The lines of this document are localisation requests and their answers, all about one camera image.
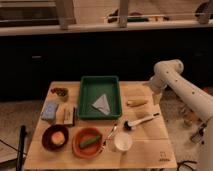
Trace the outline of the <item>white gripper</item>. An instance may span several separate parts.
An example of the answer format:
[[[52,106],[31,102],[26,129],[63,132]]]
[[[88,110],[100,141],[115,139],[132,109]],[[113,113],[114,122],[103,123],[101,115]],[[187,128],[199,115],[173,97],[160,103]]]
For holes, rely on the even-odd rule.
[[[162,98],[162,91],[166,88],[166,83],[163,82],[158,76],[152,76],[149,81],[144,83],[148,86],[153,94],[153,104],[157,105],[160,103]]]

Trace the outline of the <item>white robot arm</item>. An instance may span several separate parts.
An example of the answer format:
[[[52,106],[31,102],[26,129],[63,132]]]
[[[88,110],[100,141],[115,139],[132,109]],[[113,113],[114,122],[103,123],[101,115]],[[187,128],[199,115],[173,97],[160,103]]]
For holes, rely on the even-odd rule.
[[[162,93],[169,86],[206,124],[197,171],[213,171],[213,96],[183,78],[183,70],[184,65],[178,59],[157,62],[148,86],[153,95]]]

